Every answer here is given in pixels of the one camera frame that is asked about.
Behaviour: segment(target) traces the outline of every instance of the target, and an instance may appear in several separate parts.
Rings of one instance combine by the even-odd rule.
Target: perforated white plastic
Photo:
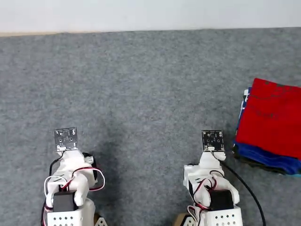
[[[243,226],[241,210],[237,206],[230,210],[204,212],[201,217],[204,226]]]
[[[104,218],[99,218],[95,226],[108,226]]]
[[[78,210],[68,212],[49,212],[47,226],[94,226],[95,205],[86,199]]]
[[[192,217],[187,217],[183,223],[183,226],[197,226],[197,224]]]

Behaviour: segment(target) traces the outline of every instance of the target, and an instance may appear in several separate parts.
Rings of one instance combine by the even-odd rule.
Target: wooden base
[[[184,226],[184,222],[186,220],[187,217],[189,217],[190,215],[188,213],[181,213],[177,216],[177,218],[174,221],[173,226]]]

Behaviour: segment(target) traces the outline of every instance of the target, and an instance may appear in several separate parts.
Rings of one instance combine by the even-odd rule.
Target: black cable
[[[50,164],[50,166],[49,166],[49,176],[52,175],[52,167],[53,167],[53,165],[56,164],[58,161],[60,161],[62,159],[64,153],[65,152],[62,152],[62,156],[59,157],[59,158],[57,158],[57,159],[54,159],[53,162]],[[41,226],[44,226],[43,218],[44,218],[44,208],[45,208],[45,206],[46,206],[46,198],[44,200],[44,203],[43,203],[43,206],[42,206],[42,211],[41,211]]]
[[[212,172],[219,173],[219,174],[222,175],[223,178],[225,178],[225,175],[223,175],[223,174],[222,174],[220,171],[218,171],[218,170],[212,170],[212,171],[209,172],[209,174],[211,174]]]
[[[262,225],[263,226],[266,226],[267,223],[265,221],[265,217],[264,217],[264,214],[263,214],[263,210],[261,208],[261,205],[256,197],[256,195],[253,193],[253,191],[251,190],[251,188],[246,184],[246,182],[237,174],[237,172],[235,172],[230,166],[228,166],[224,161],[220,161],[219,159],[217,159],[221,165],[223,165],[224,167],[226,167],[231,173],[233,173],[239,180],[240,182],[246,187],[246,189],[249,191],[249,193],[251,194],[251,196],[253,197],[253,199],[255,200],[257,206],[258,206],[258,209],[259,209],[259,212],[260,212],[260,215],[261,215],[261,218],[262,218]]]
[[[62,152],[62,156],[61,157],[59,157],[57,159],[54,159],[53,162],[50,164],[50,166],[49,166],[49,176],[52,175],[52,167],[53,167],[53,165],[56,164],[58,161],[60,161],[62,159],[62,157],[63,157],[64,154],[65,154],[65,151]]]

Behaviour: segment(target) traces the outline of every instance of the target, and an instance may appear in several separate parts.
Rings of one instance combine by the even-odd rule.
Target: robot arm
[[[44,183],[47,212],[47,224],[43,216],[44,226],[106,226],[104,218],[95,220],[95,205],[87,198],[89,191],[104,187],[105,178],[93,156],[78,149],[76,128],[56,130],[55,144],[61,159],[59,168]],[[103,184],[94,188],[97,171]]]
[[[188,207],[196,226],[242,226],[238,190],[224,178],[220,161],[226,158],[221,131],[203,131],[203,153],[198,165],[185,165],[183,185],[194,204]]]

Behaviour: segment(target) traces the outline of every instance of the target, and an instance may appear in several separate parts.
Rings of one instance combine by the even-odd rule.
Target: red wire
[[[197,202],[197,201],[195,200],[194,196],[195,196],[196,192],[202,187],[203,182],[204,182],[205,180],[207,180],[207,179],[209,180],[209,182],[210,182],[210,184],[211,184],[210,190],[214,190],[214,189],[216,188],[216,186],[217,186],[217,181],[216,181],[216,179],[215,179],[214,177],[212,177],[212,178],[213,178],[213,180],[214,180],[214,185],[213,185],[213,186],[212,186],[211,180],[208,179],[208,178],[205,178],[205,179],[203,179],[203,180],[199,183],[198,187],[196,188],[196,190],[195,190],[195,192],[193,193],[193,196],[192,196],[192,199],[193,199],[195,205],[196,205],[197,207],[201,208],[202,210],[207,210],[207,209],[209,209],[209,208],[206,207],[206,206],[203,206],[201,203]]]
[[[77,171],[80,171],[80,170],[95,170],[95,169],[98,170],[98,168],[96,168],[96,167],[81,167],[81,168],[78,168],[78,169],[74,170],[72,172],[71,179],[62,187],[62,189],[65,189],[66,187],[69,186],[69,184],[71,183],[71,181],[74,179],[73,178],[74,173],[76,173]],[[89,191],[97,191],[100,187],[102,187],[102,186],[95,187],[95,188],[90,188]]]

